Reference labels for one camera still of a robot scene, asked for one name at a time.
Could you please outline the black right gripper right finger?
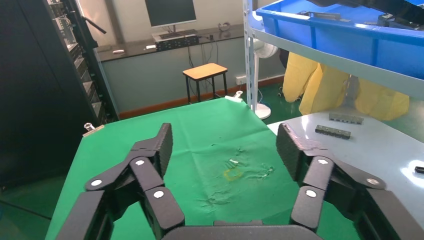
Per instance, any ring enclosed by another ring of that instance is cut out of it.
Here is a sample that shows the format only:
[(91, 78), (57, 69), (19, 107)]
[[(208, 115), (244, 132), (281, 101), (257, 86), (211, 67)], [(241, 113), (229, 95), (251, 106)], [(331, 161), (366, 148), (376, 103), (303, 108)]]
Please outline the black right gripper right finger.
[(328, 202), (351, 220), (362, 240), (421, 240), (424, 230), (385, 181), (339, 160), (320, 142), (278, 126), (276, 150), (299, 185), (289, 222), (316, 232)]

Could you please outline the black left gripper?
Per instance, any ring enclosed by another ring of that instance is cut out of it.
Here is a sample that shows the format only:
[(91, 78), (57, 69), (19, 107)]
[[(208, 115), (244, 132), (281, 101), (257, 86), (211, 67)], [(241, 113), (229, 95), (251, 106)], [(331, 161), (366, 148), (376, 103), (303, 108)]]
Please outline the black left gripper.
[(379, 15), (377, 25), (381, 27), (423, 30), (423, 24), (417, 24), (395, 16), (420, 16), (424, 14), (424, 9), (406, 0), (382, 0), (380, 10), (385, 14)]

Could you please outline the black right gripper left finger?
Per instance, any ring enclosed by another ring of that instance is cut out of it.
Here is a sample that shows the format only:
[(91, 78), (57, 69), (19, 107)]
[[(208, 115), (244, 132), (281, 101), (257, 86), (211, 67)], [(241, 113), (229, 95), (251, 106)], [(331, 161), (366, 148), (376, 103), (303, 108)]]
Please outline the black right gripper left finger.
[(114, 222), (139, 203), (157, 240), (185, 225), (185, 216), (165, 186), (173, 150), (172, 125), (137, 141), (125, 159), (85, 184), (56, 236), (58, 240), (109, 240)]

